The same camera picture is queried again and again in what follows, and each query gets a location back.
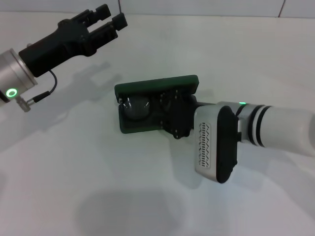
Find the green indicator ring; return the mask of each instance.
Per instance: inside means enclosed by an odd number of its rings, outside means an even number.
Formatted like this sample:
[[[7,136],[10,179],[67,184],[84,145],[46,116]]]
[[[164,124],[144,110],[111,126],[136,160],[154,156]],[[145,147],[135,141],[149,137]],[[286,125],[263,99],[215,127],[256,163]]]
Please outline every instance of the green indicator ring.
[[[18,91],[15,88],[10,88],[6,92],[6,96],[7,97],[14,97],[15,95],[17,95],[17,93],[18,93]]]

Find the table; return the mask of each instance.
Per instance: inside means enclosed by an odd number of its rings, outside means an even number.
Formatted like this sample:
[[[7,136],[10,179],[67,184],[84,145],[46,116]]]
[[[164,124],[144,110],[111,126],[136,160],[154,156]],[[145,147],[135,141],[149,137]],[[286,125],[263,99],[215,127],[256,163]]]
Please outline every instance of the table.
[[[63,13],[0,13],[0,51],[52,33]],[[199,101],[315,112],[315,20],[127,15],[118,39],[53,71],[52,96],[0,109],[0,235],[312,236],[315,160],[238,146],[226,184],[193,169],[193,140],[124,135],[114,85],[196,74]],[[23,95],[53,86],[45,74]]]

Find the black stripe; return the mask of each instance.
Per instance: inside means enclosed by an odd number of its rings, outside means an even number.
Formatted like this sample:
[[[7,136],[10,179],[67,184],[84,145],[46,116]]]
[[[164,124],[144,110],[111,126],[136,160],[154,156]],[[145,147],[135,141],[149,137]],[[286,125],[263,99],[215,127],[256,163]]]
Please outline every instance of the black stripe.
[[[257,142],[259,143],[260,146],[262,146],[263,148],[265,147],[262,144],[261,138],[260,138],[260,128],[261,128],[261,122],[262,122],[262,118],[264,117],[264,114],[266,113],[266,111],[270,108],[271,106],[267,106],[264,107],[264,109],[262,109],[261,113],[259,114],[258,120],[257,120],[257,126],[256,126],[256,138],[257,138]]]
[[[264,105],[259,105],[259,106],[256,106],[255,109],[252,111],[251,113],[251,117],[250,117],[250,120],[249,120],[249,124],[248,124],[248,138],[250,140],[250,142],[253,144],[253,145],[256,145],[256,143],[254,142],[254,139],[252,137],[252,124],[254,123],[254,119],[255,119],[255,116],[256,116],[256,113],[258,112],[258,110],[263,107]]]
[[[0,98],[3,102],[8,103],[10,100],[1,92],[0,90]]]
[[[237,112],[236,112],[236,116],[238,117],[238,115],[242,112],[242,110],[243,110],[243,108],[245,107],[245,106],[247,106],[248,105],[248,103],[246,103],[246,104],[244,104],[244,105],[241,105],[238,109],[237,109]]]

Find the white wall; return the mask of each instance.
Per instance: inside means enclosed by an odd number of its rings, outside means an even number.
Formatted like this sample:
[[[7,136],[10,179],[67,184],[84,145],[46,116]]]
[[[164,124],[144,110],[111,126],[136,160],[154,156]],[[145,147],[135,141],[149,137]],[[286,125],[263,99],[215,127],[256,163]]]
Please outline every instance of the white wall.
[[[283,0],[121,0],[128,14],[274,16]]]
[[[315,17],[314,0],[286,0],[281,17]]]
[[[0,11],[81,12],[108,4],[112,15],[119,13],[118,0],[0,0]]]

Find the ventilation slots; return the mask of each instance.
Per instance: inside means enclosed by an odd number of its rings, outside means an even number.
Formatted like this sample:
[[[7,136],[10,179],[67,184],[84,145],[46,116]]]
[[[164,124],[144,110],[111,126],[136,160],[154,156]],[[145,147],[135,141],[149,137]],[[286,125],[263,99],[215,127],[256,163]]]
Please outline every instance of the ventilation slots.
[[[199,124],[199,165],[210,167],[210,126],[207,123]]]

